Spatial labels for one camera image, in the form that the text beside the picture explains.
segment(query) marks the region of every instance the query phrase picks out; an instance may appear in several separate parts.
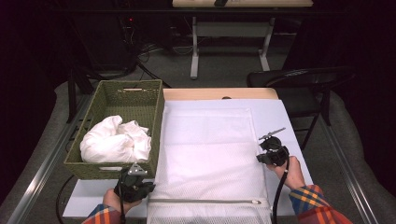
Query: hand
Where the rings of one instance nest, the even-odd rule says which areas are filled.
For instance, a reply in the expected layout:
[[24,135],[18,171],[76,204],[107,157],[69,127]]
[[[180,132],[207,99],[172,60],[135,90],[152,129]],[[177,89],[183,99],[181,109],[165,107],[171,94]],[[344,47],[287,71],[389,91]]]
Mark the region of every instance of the hand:
[[[105,196],[103,197],[103,203],[115,208],[117,211],[121,212],[121,207],[120,207],[120,198],[119,196],[114,192],[114,189],[108,189]],[[139,205],[142,203],[142,200],[139,200],[137,202],[133,203],[124,203],[124,213],[127,214],[131,208]]]
[[[268,169],[274,171],[277,177],[282,178],[283,173],[286,170],[286,163],[282,166],[267,165]],[[289,172],[286,178],[285,185],[290,189],[297,189],[305,186],[303,172],[301,171],[300,162],[295,156],[290,156]]]

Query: white table surface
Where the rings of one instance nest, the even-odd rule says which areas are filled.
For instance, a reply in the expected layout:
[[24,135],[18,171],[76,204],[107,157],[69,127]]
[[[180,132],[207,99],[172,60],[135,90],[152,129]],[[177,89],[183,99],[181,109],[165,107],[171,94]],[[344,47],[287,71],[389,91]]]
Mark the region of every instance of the white table surface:
[[[271,131],[285,127],[286,130],[276,134],[282,145],[289,149],[290,155],[296,156],[301,163],[304,180],[307,185],[312,184],[312,178],[306,167],[303,154],[291,127],[285,107],[280,100],[275,99],[232,99],[232,100],[195,100],[195,101],[166,101],[165,106],[175,108],[247,108],[252,111],[254,129],[258,137]],[[268,200],[273,203],[279,179],[275,173],[263,166],[267,184]],[[117,180],[78,180],[73,193],[64,210],[64,217],[86,217],[93,208],[102,202],[107,189],[114,188]],[[279,216],[293,216],[294,212],[289,199],[290,190],[283,187],[278,202]],[[147,202],[128,212],[127,217],[146,217]]]

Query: basket handle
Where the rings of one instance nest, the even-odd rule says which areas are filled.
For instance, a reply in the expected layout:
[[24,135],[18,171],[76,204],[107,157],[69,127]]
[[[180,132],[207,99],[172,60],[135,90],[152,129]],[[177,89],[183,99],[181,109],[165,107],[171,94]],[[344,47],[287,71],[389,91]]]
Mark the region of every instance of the basket handle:
[[121,166],[103,166],[99,167],[99,171],[101,172],[119,172],[122,170]]
[[143,89],[134,89],[134,88],[123,88],[122,90],[118,90],[118,92],[131,92],[131,91],[142,91]]

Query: plaid sleeve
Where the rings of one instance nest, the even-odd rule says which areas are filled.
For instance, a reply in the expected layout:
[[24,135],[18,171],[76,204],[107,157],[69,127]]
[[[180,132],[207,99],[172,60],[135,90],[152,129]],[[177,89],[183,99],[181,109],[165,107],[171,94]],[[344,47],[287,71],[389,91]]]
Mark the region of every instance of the plaid sleeve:
[[83,224],[119,224],[121,213],[113,207],[98,204]]
[[317,185],[294,189],[289,197],[299,223],[352,223],[326,202]]

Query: green wicker basket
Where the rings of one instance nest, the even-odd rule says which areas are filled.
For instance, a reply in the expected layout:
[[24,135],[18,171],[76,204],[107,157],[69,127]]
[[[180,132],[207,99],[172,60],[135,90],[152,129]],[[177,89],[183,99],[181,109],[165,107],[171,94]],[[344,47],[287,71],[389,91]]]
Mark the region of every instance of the green wicker basket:
[[118,179],[120,171],[117,169],[129,168],[131,163],[84,162],[79,144],[95,124],[109,116],[120,115],[123,123],[136,120],[140,126],[148,128],[151,151],[148,160],[138,164],[148,171],[147,178],[154,178],[160,151],[163,106],[161,80],[101,81],[64,165],[79,179]]

